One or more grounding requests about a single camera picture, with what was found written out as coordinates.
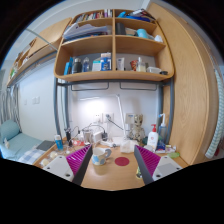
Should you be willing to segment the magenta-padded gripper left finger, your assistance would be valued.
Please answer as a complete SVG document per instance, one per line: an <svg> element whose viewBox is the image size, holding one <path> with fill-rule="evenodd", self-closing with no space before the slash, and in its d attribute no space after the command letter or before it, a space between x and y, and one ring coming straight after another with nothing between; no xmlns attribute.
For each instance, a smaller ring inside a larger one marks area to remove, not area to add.
<svg viewBox="0 0 224 224"><path fill-rule="evenodd" d="M44 170L80 186L91 156L92 146L87 145L68 156L57 156Z"/></svg>

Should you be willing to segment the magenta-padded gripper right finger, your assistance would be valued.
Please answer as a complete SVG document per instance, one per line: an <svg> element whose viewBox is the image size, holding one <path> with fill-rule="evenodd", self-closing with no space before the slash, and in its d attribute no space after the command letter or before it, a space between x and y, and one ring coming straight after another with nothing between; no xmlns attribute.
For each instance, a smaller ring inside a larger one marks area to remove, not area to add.
<svg viewBox="0 0 224 224"><path fill-rule="evenodd" d="M160 157L138 145L134 147L134 155L145 184L150 184L182 169L169 156Z"/></svg>

